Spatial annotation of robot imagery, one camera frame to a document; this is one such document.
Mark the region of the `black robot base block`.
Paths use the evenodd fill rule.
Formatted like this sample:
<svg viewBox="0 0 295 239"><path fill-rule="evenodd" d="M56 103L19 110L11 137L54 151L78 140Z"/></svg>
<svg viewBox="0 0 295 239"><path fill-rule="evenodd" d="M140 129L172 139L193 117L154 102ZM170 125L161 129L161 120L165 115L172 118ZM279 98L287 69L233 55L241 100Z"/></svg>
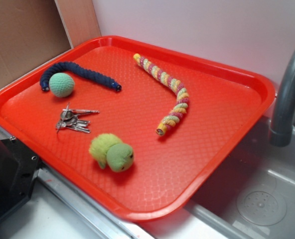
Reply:
<svg viewBox="0 0 295 239"><path fill-rule="evenodd" d="M0 222L31 198L40 158L18 139L0 139Z"/></svg>

